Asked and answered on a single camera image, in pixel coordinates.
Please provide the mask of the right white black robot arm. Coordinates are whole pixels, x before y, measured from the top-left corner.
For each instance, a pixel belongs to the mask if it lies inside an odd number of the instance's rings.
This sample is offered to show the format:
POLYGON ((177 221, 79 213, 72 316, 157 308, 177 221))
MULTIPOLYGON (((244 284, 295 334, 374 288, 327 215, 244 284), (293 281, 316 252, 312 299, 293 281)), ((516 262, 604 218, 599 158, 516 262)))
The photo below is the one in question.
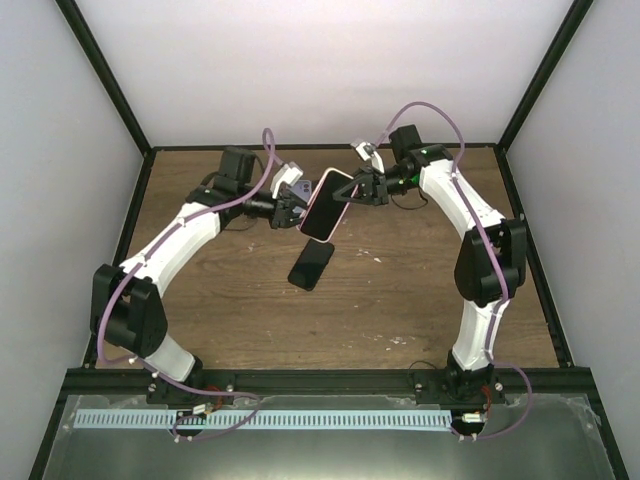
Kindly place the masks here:
POLYGON ((395 164, 384 166, 377 147, 356 140, 351 147, 363 161, 350 186, 332 193, 340 203, 378 206, 416 188, 433 200, 461 239, 454 282, 463 299, 460 330, 447 356, 444 389, 458 403, 489 384, 494 342, 502 316, 526 277, 527 230, 490 206, 463 177, 456 157, 444 145, 422 142, 416 126, 394 130, 395 164))

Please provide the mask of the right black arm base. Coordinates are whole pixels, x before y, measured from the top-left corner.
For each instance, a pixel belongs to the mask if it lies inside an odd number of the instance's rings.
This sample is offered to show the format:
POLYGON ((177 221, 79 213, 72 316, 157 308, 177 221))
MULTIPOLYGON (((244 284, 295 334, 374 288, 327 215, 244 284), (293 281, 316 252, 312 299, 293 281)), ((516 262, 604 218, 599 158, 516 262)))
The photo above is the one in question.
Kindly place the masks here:
POLYGON ((491 363, 478 370, 465 369, 449 350, 442 368, 426 360, 411 363, 407 380, 416 393, 437 397, 438 401, 447 398, 453 404, 484 404, 492 400, 494 370, 491 363))

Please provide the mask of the lilac phone case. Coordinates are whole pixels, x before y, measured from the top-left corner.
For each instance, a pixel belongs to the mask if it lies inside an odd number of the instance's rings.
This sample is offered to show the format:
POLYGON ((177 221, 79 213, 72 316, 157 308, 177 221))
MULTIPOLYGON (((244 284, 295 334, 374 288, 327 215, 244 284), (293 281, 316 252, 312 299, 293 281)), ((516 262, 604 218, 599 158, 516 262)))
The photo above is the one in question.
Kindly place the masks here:
POLYGON ((308 202, 313 192, 312 183, 300 180, 292 187, 292 191, 304 202, 308 202))

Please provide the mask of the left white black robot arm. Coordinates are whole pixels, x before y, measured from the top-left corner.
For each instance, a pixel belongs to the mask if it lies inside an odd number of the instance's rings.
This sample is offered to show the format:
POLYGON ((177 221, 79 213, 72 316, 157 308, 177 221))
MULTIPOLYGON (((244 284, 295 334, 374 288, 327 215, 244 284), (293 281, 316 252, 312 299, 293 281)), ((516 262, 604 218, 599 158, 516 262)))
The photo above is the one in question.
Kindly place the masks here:
POLYGON ((179 271, 235 218, 264 218, 274 229, 299 224, 295 210, 304 203, 291 189, 302 169, 270 155, 254 180, 259 162, 250 150, 226 148, 218 169, 187 195, 177 215, 148 245, 117 266, 98 268, 91 330, 102 363, 111 361, 104 350, 111 344, 125 350, 123 361, 141 362, 169 381, 170 393, 181 403, 194 403, 203 395, 202 362, 169 334, 162 299, 179 271))

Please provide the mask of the black phone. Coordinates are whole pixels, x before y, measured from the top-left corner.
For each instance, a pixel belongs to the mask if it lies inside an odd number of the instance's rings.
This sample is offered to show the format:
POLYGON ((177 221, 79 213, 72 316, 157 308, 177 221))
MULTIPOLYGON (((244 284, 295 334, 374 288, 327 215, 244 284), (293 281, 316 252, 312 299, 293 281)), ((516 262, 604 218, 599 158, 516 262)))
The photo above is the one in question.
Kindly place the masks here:
POLYGON ((288 282, 305 291, 313 291, 334 251, 335 247, 330 242, 309 239, 288 274, 288 282))

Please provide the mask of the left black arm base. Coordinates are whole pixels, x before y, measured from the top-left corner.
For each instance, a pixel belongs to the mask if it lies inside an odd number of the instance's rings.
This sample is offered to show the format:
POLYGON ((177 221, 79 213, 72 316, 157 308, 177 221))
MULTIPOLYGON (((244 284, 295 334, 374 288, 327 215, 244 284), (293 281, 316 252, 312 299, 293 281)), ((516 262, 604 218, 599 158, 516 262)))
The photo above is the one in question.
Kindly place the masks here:
MULTIPOLYGON (((178 388, 160 376, 154 377, 149 371, 145 374, 149 378, 149 387, 155 386, 147 392, 147 401, 151 404, 186 406, 204 401, 216 401, 215 397, 194 394, 178 388)), ((226 391, 229 385, 235 387, 236 383, 237 373, 233 370, 204 369, 192 374, 185 385, 192 389, 212 391, 216 387, 219 391, 226 391)))

